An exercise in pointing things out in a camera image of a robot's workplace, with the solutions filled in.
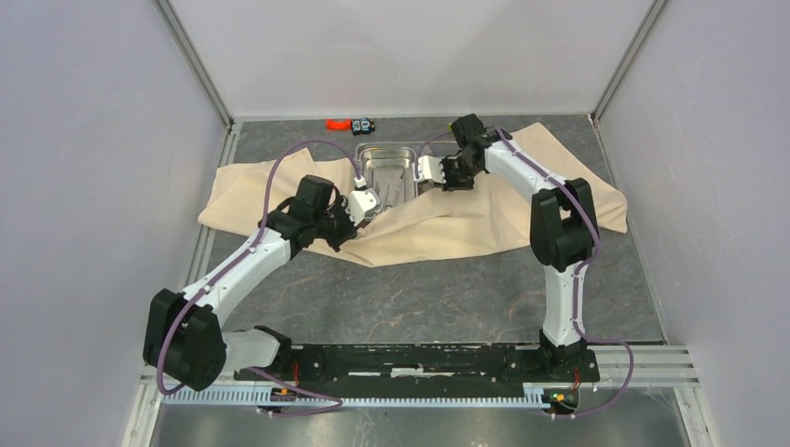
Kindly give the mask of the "beige cloth wrap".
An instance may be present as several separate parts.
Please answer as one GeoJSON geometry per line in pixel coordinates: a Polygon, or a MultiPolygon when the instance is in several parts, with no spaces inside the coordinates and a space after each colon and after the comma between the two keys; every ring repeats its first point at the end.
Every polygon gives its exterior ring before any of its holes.
{"type": "MultiPolygon", "coordinates": [[[[582,164],[541,123],[514,132],[518,145],[552,172],[582,177],[592,187],[598,224],[626,233],[625,195],[582,164]]],[[[217,231],[251,236],[263,215],[266,181],[276,174],[269,206],[292,196],[306,174],[332,181],[342,193],[351,188],[353,169],[344,158],[317,162],[306,147],[279,165],[237,163],[217,170],[200,224],[217,231]]],[[[387,210],[363,227],[339,251],[323,240],[308,251],[366,267],[483,256],[529,245],[530,206],[494,174],[480,174],[471,191],[432,189],[387,210]]]]}

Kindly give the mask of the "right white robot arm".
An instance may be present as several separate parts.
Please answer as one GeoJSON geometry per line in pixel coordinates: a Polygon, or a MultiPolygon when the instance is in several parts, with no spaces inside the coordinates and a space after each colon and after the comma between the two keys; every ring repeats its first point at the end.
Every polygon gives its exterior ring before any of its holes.
{"type": "Polygon", "coordinates": [[[459,150],[439,163],[444,191],[470,190],[485,172],[504,180],[530,205],[529,243],[544,267],[547,298],[538,368],[545,377],[561,380],[587,351],[583,282],[600,242],[592,188],[582,178],[568,180],[549,170],[513,135],[487,129],[476,114],[461,116],[449,129],[459,150]]]}

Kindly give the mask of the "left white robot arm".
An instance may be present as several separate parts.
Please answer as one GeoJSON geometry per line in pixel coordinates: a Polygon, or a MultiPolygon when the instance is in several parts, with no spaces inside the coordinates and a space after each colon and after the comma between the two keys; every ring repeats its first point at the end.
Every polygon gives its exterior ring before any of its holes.
{"type": "Polygon", "coordinates": [[[354,238],[380,205],[363,178],[347,194],[307,175],[293,196],[267,210],[257,229],[211,272],[181,291],[163,289],[151,300],[143,360],[155,368],[158,391],[202,391],[222,373],[258,367],[270,379],[292,369],[293,355],[264,330],[224,332],[236,307],[266,277],[323,240],[334,251],[354,238]]]}

